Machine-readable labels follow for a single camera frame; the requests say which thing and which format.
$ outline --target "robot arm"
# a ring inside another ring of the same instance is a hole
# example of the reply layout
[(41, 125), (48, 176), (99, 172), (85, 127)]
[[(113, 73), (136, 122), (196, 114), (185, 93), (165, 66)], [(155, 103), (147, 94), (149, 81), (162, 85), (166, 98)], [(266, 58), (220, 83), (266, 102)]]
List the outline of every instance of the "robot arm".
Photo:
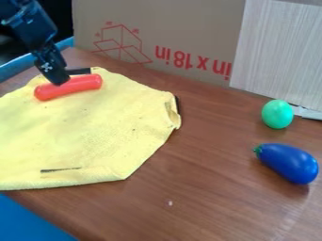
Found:
[(70, 79), (53, 37), (57, 28), (36, 0), (0, 0), (0, 21), (10, 26), (36, 58), (35, 66), (54, 85)]

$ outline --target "green ball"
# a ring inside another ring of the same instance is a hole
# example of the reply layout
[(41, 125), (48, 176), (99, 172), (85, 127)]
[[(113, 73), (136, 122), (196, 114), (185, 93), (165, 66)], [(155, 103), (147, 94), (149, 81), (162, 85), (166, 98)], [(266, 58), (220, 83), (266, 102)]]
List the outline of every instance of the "green ball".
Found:
[(292, 122), (293, 118), (293, 109), (285, 101), (270, 101), (262, 109), (263, 122), (273, 129), (285, 128)]

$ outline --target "yellow cloth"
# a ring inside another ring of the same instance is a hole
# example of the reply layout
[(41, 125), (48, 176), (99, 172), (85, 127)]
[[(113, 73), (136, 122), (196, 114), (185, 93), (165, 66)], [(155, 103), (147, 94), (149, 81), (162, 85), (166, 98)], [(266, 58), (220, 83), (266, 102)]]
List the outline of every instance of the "yellow cloth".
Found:
[(0, 190), (123, 180), (180, 127), (171, 93), (91, 71), (99, 90), (40, 102), (39, 75), (0, 98)]

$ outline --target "blue eggplant toy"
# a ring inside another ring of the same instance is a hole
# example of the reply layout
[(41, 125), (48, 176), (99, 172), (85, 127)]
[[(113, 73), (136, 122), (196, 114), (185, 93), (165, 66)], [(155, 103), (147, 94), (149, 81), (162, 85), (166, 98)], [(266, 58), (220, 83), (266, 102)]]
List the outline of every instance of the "blue eggplant toy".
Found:
[(317, 161), (299, 148), (267, 143), (259, 145), (254, 151), (264, 164), (292, 183), (306, 185), (318, 174)]

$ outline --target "red toy hot dog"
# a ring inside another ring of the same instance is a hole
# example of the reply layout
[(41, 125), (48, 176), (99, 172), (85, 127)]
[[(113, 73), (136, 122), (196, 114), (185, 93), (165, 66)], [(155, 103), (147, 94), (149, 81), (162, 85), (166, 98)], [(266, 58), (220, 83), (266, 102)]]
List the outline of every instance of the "red toy hot dog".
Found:
[(37, 86), (34, 95), (40, 101), (48, 101), (75, 92), (97, 89), (102, 86), (102, 83), (103, 79), (97, 73), (79, 75), (72, 77), (71, 80), (60, 87), (54, 86), (53, 84)]

